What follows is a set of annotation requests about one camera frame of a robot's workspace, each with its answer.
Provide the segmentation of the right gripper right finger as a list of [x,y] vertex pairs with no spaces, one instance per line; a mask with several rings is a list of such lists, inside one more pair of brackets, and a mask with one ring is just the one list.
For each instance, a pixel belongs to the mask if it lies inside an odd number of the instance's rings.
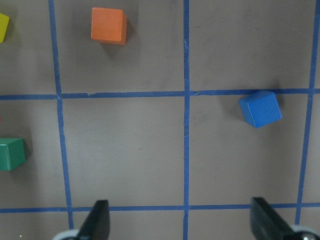
[[263,197],[250,200],[250,229],[256,240],[295,240],[296,233]]

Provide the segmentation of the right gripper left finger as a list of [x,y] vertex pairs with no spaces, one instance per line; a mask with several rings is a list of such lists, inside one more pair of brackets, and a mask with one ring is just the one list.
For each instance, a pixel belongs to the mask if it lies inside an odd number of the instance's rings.
[[77,234],[78,240],[107,240],[110,235],[108,200],[97,200]]

